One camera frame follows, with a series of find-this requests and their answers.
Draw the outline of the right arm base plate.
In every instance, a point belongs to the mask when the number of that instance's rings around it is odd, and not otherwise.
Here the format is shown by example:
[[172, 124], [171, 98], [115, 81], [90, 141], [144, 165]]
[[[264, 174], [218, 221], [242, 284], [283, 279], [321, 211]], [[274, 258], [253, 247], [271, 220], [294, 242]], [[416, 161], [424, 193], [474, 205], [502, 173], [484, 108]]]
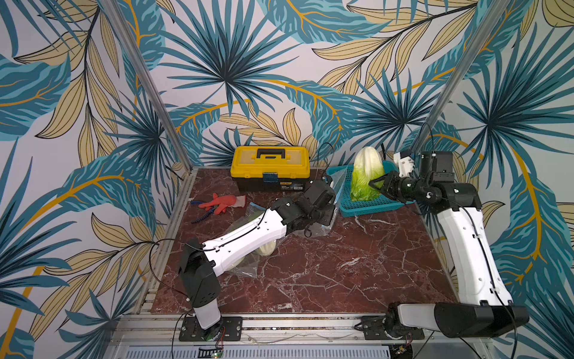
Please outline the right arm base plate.
[[354, 325], [356, 331], [363, 333], [365, 340], [423, 340], [422, 329], [407, 327], [393, 318], [385, 316], [364, 316]]

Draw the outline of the clear zipper bag blue seal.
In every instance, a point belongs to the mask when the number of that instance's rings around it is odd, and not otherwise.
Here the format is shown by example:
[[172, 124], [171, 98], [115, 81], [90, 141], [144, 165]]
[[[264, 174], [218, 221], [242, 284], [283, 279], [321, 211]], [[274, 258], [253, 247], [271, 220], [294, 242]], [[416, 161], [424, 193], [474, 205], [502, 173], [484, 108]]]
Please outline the clear zipper bag blue seal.
[[[248, 222], [254, 220], [258, 216], [260, 216], [264, 212], [264, 207], [253, 202], [250, 202], [246, 207], [245, 214], [239, 218], [238, 220], [234, 221], [228, 228], [227, 233], [233, 232], [233, 230], [238, 229], [239, 227], [247, 224]], [[278, 252], [278, 247], [284, 242], [284, 238], [276, 239], [277, 247], [273, 254]], [[240, 277], [249, 277], [249, 278], [257, 278], [258, 274], [258, 267], [263, 260], [267, 260], [268, 257], [263, 257], [257, 254], [257, 249], [252, 251], [251, 253], [247, 254], [246, 256], [240, 258], [236, 262], [234, 262], [230, 268], [226, 271], [226, 273], [230, 273], [233, 275], [238, 275]]]

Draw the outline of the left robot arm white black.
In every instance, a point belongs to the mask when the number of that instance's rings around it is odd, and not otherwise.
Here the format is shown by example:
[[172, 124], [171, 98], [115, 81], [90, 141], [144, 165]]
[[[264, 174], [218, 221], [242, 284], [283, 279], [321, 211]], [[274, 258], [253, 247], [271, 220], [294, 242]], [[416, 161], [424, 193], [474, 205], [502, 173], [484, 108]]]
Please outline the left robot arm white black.
[[293, 232], [302, 230], [304, 236], [311, 236], [313, 225], [330, 225], [335, 209], [333, 180], [325, 175], [310, 182], [302, 193], [275, 200], [261, 215], [232, 232], [204, 243], [188, 240], [178, 275], [200, 328], [221, 327], [219, 276], [251, 252]]

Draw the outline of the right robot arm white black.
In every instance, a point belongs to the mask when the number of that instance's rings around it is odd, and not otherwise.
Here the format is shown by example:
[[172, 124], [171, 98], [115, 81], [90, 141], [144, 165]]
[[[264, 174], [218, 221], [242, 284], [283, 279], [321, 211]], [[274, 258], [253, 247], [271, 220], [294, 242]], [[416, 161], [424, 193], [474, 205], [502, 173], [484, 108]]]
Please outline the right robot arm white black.
[[503, 284], [472, 184], [412, 179], [391, 171], [369, 185], [389, 199], [428, 205], [444, 231], [457, 272], [457, 303], [397, 304], [388, 312], [388, 327], [427, 329], [449, 338], [500, 337], [529, 322], [528, 309], [515, 304]]

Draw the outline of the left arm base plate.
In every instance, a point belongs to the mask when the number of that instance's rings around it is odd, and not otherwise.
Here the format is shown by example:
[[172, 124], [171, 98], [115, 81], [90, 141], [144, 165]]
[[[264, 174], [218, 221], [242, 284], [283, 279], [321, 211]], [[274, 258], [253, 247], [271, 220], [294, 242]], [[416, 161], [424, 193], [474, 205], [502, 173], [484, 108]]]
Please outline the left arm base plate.
[[242, 336], [242, 317], [222, 317], [208, 329], [200, 326], [196, 317], [186, 317], [183, 320], [179, 334], [180, 342], [239, 342]]

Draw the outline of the chinese cabbage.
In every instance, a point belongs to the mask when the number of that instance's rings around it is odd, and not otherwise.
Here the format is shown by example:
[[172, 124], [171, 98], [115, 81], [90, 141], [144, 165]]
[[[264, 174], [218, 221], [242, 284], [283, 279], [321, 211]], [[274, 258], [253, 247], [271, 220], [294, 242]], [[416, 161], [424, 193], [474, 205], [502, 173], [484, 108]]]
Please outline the chinese cabbage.
[[374, 147], [361, 149], [355, 158], [352, 172], [351, 200], [357, 202], [377, 199], [381, 193], [370, 187], [369, 183], [384, 175], [384, 165], [379, 152]]
[[266, 243], [266, 244], [260, 246], [257, 249], [257, 254], [260, 256], [263, 256], [263, 257], [271, 256], [273, 254], [273, 252], [275, 251], [276, 247], [277, 247], [277, 241], [273, 240], [269, 243]]

